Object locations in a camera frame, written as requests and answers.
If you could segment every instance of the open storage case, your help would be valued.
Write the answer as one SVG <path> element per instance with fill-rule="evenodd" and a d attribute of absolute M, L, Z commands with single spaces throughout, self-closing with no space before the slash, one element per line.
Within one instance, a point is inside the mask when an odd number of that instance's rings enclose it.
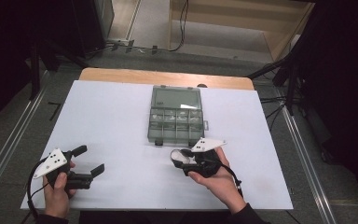
<path fill-rule="evenodd" d="M 204 137 L 200 89 L 154 86 L 147 137 L 156 146 L 193 147 Z"/>

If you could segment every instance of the table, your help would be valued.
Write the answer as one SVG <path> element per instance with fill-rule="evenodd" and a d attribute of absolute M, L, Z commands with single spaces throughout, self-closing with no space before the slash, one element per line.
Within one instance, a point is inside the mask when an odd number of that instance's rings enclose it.
<path fill-rule="evenodd" d="M 87 145 L 89 151 L 74 159 L 74 171 L 84 174 L 105 164 L 105 172 L 91 188 L 79 190 L 71 200 L 72 208 L 226 210 L 209 190 L 173 166 L 170 154 L 175 147 L 148 143 L 153 85 L 140 84 L 147 80 L 159 85 L 188 86 L 186 80 L 189 85 L 208 85 L 200 88 L 204 119 L 210 125 L 205 135 L 227 140 L 224 149 L 231 168 L 239 179 L 252 183 L 242 185 L 246 201 L 255 209 L 293 209 L 257 92 L 248 78 L 92 68 L 75 81 L 42 155 L 55 147 L 66 151 Z M 228 89 L 233 80 L 236 90 Z M 217 89 L 220 85 L 226 89 Z M 40 178 L 33 181 L 32 191 L 40 185 Z M 43 193 L 34 196 L 34 204 L 44 207 Z M 21 208 L 27 208 L 26 199 Z"/>
<path fill-rule="evenodd" d="M 170 0 L 170 42 L 172 20 L 180 20 L 185 1 Z M 301 33 L 312 9 L 313 3 L 289 0 L 191 0 L 186 20 L 263 31 L 271 57 L 277 61 Z"/>

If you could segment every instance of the black sleeve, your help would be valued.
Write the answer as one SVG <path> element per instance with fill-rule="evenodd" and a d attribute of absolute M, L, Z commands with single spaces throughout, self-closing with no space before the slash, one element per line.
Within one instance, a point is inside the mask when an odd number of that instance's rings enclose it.
<path fill-rule="evenodd" d="M 240 212 L 232 215 L 227 219 L 227 223 L 252 223 L 252 224 L 267 224 L 269 222 L 263 221 L 258 214 L 253 210 L 250 204 L 246 204 L 246 206 L 240 210 Z"/>
<path fill-rule="evenodd" d="M 39 215 L 36 224 L 68 224 L 68 222 L 69 222 L 68 220 L 59 217 Z"/>

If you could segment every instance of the person's left hand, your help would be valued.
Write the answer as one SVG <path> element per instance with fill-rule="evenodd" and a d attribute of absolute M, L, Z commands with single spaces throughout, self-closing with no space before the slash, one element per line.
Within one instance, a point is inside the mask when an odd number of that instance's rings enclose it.
<path fill-rule="evenodd" d="M 52 217 L 66 218 L 69 213 L 69 198 L 65 192 L 65 185 L 67 181 L 66 173 L 60 173 L 54 184 L 54 188 L 48 184 L 48 179 L 43 176 L 43 186 L 45 186 L 45 215 Z M 74 195 L 75 189 L 70 189 L 69 193 Z"/>

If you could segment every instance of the gray carpet floor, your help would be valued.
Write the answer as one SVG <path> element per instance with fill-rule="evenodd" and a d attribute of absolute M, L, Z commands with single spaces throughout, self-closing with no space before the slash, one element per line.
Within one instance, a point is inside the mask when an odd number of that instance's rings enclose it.
<path fill-rule="evenodd" d="M 264 66 L 262 63 L 162 51 L 156 55 L 137 50 L 125 53 L 124 49 L 100 52 L 87 60 L 87 63 L 90 66 L 101 68 L 127 68 L 233 77 L 249 75 Z M 6 169 L 0 176 L 0 223 L 21 223 L 28 213 L 28 211 L 20 210 L 25 194 L 24 185 L 32 167 L 40 159 L 59 116 L 58 113 L 52 117 L 56 105 L 51 105 L 49 102 L 64 103 L 73 81 L 78 79 L 80 73 L 81 70 L 75 64 L 63 62 L 59 71 L 50 73 L 47 83 L 44 83 L 46 91 L 43 98 L 37 105 L 20 141 L 15 146 L 15 150 L 6 164 Z M 255 89 L 260 97 L 276 97 L 276 89 L 271 83 L 273 76 L 272 73 L 269 73 L 254 80 Z M 31 88 L 28 85 L 0 113 L 0 151 L 29 103 L 30 92 Z M 267 115 L 278 106 L 277 102 L 263 104 L 263 109 Z M 323 183 L 337 223 L 358 223 L 358 185 L 353 174 L 345 167 L 329 165 L 322 161 L 319 146 L 309 124 L 302 117 L 301 109 L 295 107 L 294 112 L 298 129 Z M 271 125 L 271 123 L 272 117 L 268 119 L 268 124 Z M 290 214 L 299 223 L 323 223 L 282 113 L 274 121 L 271 135 L 295 208 L 289 211 Z M 271 223 L 297 223 L 285 211 L 257 211 L 257 213 Z M 68 217 L 70 223 L 77 223 L 78 215 L 79 211 L 71 211 Z M 153 217 L 152 219 L 155 220 L 155 223 L 176 223 L 173 217 Z M 27 223 L 32 223 L 32 219 L 29 218 Z"/>

